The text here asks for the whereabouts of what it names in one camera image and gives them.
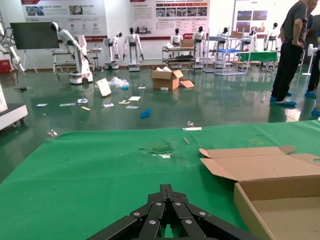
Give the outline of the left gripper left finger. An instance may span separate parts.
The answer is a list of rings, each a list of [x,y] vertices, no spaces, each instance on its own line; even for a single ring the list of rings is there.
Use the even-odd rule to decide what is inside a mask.
[[[147,203],[111,225],[90,240],[152,240],[163,238],[166,229],[167,185],[148,195]]]

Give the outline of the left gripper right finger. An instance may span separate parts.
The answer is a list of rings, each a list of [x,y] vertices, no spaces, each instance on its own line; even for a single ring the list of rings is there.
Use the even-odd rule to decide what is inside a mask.
[[[184,193],[166,186],[169,224],[176,239],[251,240],[253,235],[202,208],[191,204]]]

